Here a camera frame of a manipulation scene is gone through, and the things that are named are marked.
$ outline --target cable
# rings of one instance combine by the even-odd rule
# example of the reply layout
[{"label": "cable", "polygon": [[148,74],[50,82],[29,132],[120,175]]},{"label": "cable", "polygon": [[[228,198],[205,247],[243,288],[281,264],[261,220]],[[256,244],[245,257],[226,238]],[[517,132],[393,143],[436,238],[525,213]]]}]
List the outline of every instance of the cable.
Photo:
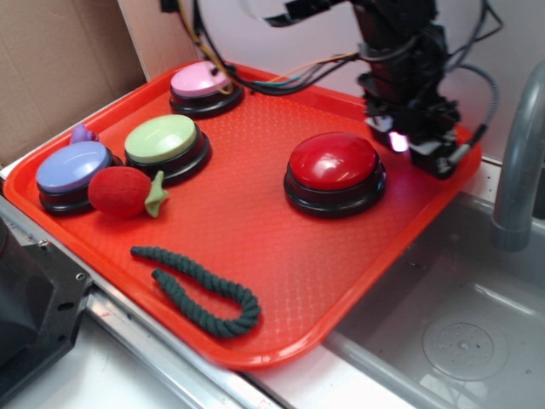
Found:
[{"label": "cable", "polygon": [[498,102],[500,99],[500,93],[497,86],[496,81],[494,78],[490,76],[490,74],[476,66],[472,66],[469,64],[461,64],[458,68],[462,68],[465,70],[469,70],[471,72],[474,72],[478,75],[480,75],[482,78],[488,82],[490,85],[490,89],[492,90],[492,98],[490,101],[490,107],[488,109],[488,112],[485,115],[485,120],[482,122],[482,124],[477,128],[477,130],[473,133],[473,136],[469,141],[466,143],[460,145],[447,159],[449,164],[455,165],[458,162],[462,160],[464,156],[468,154],[468,152],[471,150],[471,148],[480,141],[480,139],[483,137],[485,132],[488,130],[488,125],[490,121],[492,120],[492,117],[496,113],[496,109],[498,106]]},{"label": "cable", "polygon": [[360,55],[359,58],[365,62],[373,63],[373,62],[383,62],[386,60],[391,60],[399,55],[402,55],[405,51],[408,51],[415,45],[416,43],[416,36],[413,36],[410,38],[410,40],[404,44],[403,46],[399,47],[398,49],[395,49],[390,54],[387,55],[378,55],[378,56],[371,56],[371,55]]},{"label": "cable", "polygon": [[[275,77],[266,82],[248,81],[244,78],[241,78],[238,75],[237,68],[235,66],[227,64],[221,57],[214,42],[210,38],[208,31],[206,30],[206,26],[203,23],[199,5],[198,5],[198,0],[193,0],[193,7],[194,7],[193,12],[195,16],[198,16],[198,24],[199,24],[198,31],[204,35],[204,38],[209,44],[209,48],[203,45],[199,35],[195,31],[195,28],[192,27],[191,24],[189,23],[182,1],[178,0],[178,4],[180,7],[184,26],[189,32],[189,35],[193,43],[195,43],[195,45],[198,46],[199,49],[201,49],[201,51],[203,51],[206,58],[210,60],[218,68],[218,70],[224,72],[233,82],[243,85],[255,92],[260,92],[266,95],[294,94],[295,92],[299,92],[317,83],[320,79],[331,74],[333,71],[338,70],[339,68],[341,68],[348,62],[358,59],[359,57],[358,53],[336,55],[327,59],[314,61],[313,63],[306,64],[305,66],[298,67],[295,70],[292,70],[287,74],[284,74],[283,76]],[[326,64],[331,64],[331,63],[336,63],[336,64],[330,67],[329,69],[321,73],[318,73],[325,67]],[[298,72],[307,66],[311,66],[311,68],[307,70],[306,72],[304,72],[302,75],[297,76],[296,78],[289,78],[283,82],[278,82],[280,78],[285,78],[291,73]]]},{"label": "cable", "polygon": [[[488,14],[491,14],[492,17],[494,18],[494,20],[496,20],[496,22],[498,23],[498,27],[495,28],[494,30],[490,31],[490,32],[487,32],[486,34],[484,34],[482,36],[479,36],[479,34],[480,34],[480,32],[481,32],[481,30],[483,28],[483,25],[485,24],[486,15],[488,15]],[[473,32],[472,32],[468,42],[465,45],[462,45],[454,53],[452,53],[450,55],[450,59],[452,59],[457,54],[460,54],[460,53],[462,53],[462,54],[457,58],[457,60],[454,63],[452,63],[450,66],[446,66],[445,71],[446,72],[452,72],[456,68],[458,68],[463,63],[463,61],[465,60],[465,58],[467,57],[469,51],[471,50],[471,48],[474,46],[475,43],[477,43],[477,42],[479,42],[481,40],[484,40],[485,38],[488,38],[493,34],[496,34],[502,28],[503,28],[503,21],[498,16],[496,11],[490,6],[488,0],[481,0],[480,17],[479,17],[479,20],[477,21],[477,24],[475,25],[475,28],[473,29]]]},{"label": "cable", "polygon": [[[226,75],[226,77],[228,77],[229,74],[227,72],[227,69],[225,68],[225,65],[221,62],[221,59],[218,59],[218,55],[215,53],[215,51],[210,50],[201,42],[197,33],[193,30],[193,27],[191,23],[189,22],[189,19],[187,18],[186,9],[184,8],[184,4],[182,0],[178,0],[178,8],[180,9],[181,21],[184,27],[186,28],[187,33],[189,34],[189,37],[193,41],[193,44],[195,44],[203,52],[203,54],[206,55],[208,60],[212,62],[219,71],[223,72]],[[234,90],[232,83],[228,83],[226,89],[223,89],[220,86],[217,86],[216,88],[220,93],[224,95],[230,95],[232,94]]]}]

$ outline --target pink button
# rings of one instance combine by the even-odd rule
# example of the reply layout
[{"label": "pink button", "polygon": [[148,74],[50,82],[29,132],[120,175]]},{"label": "pink button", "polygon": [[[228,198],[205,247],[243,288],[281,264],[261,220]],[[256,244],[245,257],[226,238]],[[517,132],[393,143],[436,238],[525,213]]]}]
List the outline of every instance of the pink button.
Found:
[{"label": "pink button", "polygon": [[377,154],[364,138],[346,132],[316,135],[290,157],[293,177],[314,190],[342,190],[364,181],[376,167]]},{"label": "pink button", "polygon": [[210,95],[226,88],[229,78],[221,71],[216,72],[210,61],[200,61],[179,70],[170,80],[172,90],[181,97],[195,98]]}]

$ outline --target wire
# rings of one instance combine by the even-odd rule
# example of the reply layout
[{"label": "wire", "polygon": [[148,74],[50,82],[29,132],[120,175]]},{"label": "wire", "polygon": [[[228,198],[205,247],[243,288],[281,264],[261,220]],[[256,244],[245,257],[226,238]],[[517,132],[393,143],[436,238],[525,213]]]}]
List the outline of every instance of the wire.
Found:
[{"label": "wire", "polygon": [[[297,67],[294,70],[291,70],[290,72],[277,76],[269,81],[249,81],[244,78],[241,78],[237,73],[237,68],[234,65],[227,64],[223,57],[221,57],[220,53],[218,52],[214,42],[210,38],[208,31],[206,30],[206,26],[202,21],[202,18],[199,19],[199,32],[204,35],[204,38],[209,44],[209,48],[206,47],[203,42],[200,39],[200,36],[195,32],[195,28],[192,27],[192,25],[189,23],[189,19],[187,18],[182,0],[178,0],[178,4],[181,11],[182,21],[184,23],[184,26],[186,27],[187,31],[189,32],[189,35],[193,41],[193,43],[199,47],[201,51],[203,51],[205,57],[210,60],[217,68],[218,70],[224,72],[233,82],[238,83],[240,85],[243,85],[255,92],[260,92],[262,94],[266,95],[288,95],[288,94],[294,94],[295,92],[299,92],[315,83],[317,83],[320,79],[324,78],[325,76],[331,74],[333,71],[338,70],[348,62],[357,60],[359,57],[359,53],[349,53],[344,55],[334,55],[330,58],[326,58],[323,60],[314,61],[311,63],[308,63],[304,66]],[[200,9],[198,5],[198,0],[193,0],[193,13],[200,17]],[[335,64],[331,66],[329,69],[326,69],[322,71],[327,64]],[[299,76],[296,76],[295,78],[287,78],[289,75],[293,74],[294,72],[299,72],[302,69],[309,67],[310,68],[302,73]]]},{"label": "wire", "polygon": [[485,70],[482,70],[481,68],[478,68],[477,66],[472,66],[470,64],[462,64],[458,68],[463,68],[465,70],[469,70],[471,72],[474,72],[480,75],[490,85],[490,89],[492,90],[492,98],[490,102],[490,107],[485,116],[485,120],[483,121],[483,125],[488,126],[488,124],[492,120],[492,117],[496,113],[496,109],[500,100],[500,91],[498,89],[497,82],[494,80],[494,78],[491,77],[491,75],[488,72],[486,72]]},{"label": "wire", "polygon": [[386,54],[386,55],[378,55],[378,56],[371,56],[369,54],[364,55],[362,50],[362,55],[360,55],[359,58],[368,63],[383,62],[386,60],[391,60],[399,55],[402,55],[405,51],[410,50],[413,47],[413,45],[415,45],[415,42],[416,42],[416,36],[413,36],[403,46],[399,47],[398,49],[395,49],[390,54]]},{"label": "wire", "polygon": [[358,55],[358,53],[355,52],[355,53],[348,53],[348,54],[343,54],[343,55],[334,55],[333,57],[325,58],[323,60],[317,60],[317,61],[309,62],[309,63],[305,64],[304,66],[299,66],[297,68],[294,68],[293,70],[291,70],[289,72],[286,72],[285,74],[278,75],[277,77],[275,77],[273,79],[270,79],[267,82],[272,83],[272,82],[278,81],[281,78],[287,78],[291,74],[293,74],[295,72],[299,72],[300,70],[303,70],[304,68],[307,68],[309,66],[316,66],[316,65],[319,65],[319,64],[324,64],[326,62],[334,62],[334,61],[342,60],[343,58],[346,58],[346,57],[349,57],[349,56],[354,56],[354,55]]},{"label": "wire", "polygon": [[[208,47],[206,47],[201,42],[201,40],[198,37],[197,33],[193,30],[193,27],[192,27],[191,23],[189,22],[189,19],[187,18],[186,9],[184,8],[184,4],[183,4],[182,0],[178,0],[178,8],[180,9],[180,16],[181,16],[182,23],[183,23],[184,27],[186,28],[186,30],[187,30],[187,32],[189,34],[189,37],[191,38],[193,43],[203,52],[204,55],[206,55],[208,60],[210,62],[212,62],[219,71],[223,72],[226,75],[226,77],[229,77],[229,73],[227,72],[227,69],[225,68],[225,65],[221,62],[221,59],[218,59],[218,56],[215,53],[215,51],[213,51],[213,50],[209,49]],[[220,93],[222,93],[224,95],[230,95],[230,94],[232,94],[232,92],[234,90],[234,87],[233,87],[231,82],[228,83],[226,89],[223,89],[219,85],[217,85],[216,88]]]},{"label": "wire", "polygon": [[[487,32],[486,34],[479,36],[485,22],[486,22],[486,16],[488,14],[491,14],[496,23],[498,24],[498,27],[496,27],[494,30]],[[445,67],[446,72],[452,72],[456,68],[458,68],[463,61],[468,56],[469,51],[471,48],[475,45],[475,43],[484,40],[485,38],[488,38],[492,36],[493,34],[496,34],[503,28],[503,21],[499,17],[499,15],[496,13],[496,11],[491,7],[488,0],[481,0],[481,8],[480,8],[480,16],[477,20],[477,24],[475,25],[475,28],[473,29],[473,32],[468,40],[468,42],[465,45],[462,45],[459,49],[457,49],[455,52],[453,52],[450,55],[450,59],[452,59],[455,55],[462,53],[457,60],[452,63],[450,66]]]}]

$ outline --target plastic tray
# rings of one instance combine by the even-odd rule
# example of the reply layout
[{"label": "plastic tray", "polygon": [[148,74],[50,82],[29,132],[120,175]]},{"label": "plastic tray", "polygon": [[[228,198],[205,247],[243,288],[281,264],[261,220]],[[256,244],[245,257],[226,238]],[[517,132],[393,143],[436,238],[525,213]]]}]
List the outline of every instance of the plastic tray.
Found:
[{"label": "plastic tray", "polygon": [[[270,78],[240,67],[247,78]],[[169,81],[175,70],[97,113],[85,124],[123,158],[123,142],[139,124],[170,112]],[[36,171],[69,141],[69,132],[40,147],[9,175],[6,197],[61,240],[200,354],[238,370],[294,359],[318,345],[345,313],[444,209],[479,167],[474,149],[456,173],[440,181],[376,144],[364,125],[362,101],[321,88],[290,97],[247,93],[233,111],[198,120],[214,149],[196,177],[169,187],[159,218],[124,220],[98,211],[69,217],[45,213]],[[284,196],[292,150],[330,131],[370,140],[387,169],[387,191],[370,210],[340,220],[304,216]],[[460,132],[461,138],[467,137]],[[133,245],[180,252],[210,271],[250,288],[260,300],[260,324],[250,334],[221,340],[186,320],[151,276],[157,266],[133,258]],[[189,295],[223,318],[238,305],[202,291],[179,276]]]}]

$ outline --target green button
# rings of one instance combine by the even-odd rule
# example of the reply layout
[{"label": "green button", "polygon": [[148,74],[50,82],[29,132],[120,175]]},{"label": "green button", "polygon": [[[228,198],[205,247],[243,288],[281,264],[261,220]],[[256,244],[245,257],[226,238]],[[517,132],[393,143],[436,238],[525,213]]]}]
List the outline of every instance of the green button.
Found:
[{"label": "green button", "polygon": [[195,123],[183,115],[164,115],[136,127],[125,140],[125,152],[135,162],[156,164],[186,151],[197,138]]}]

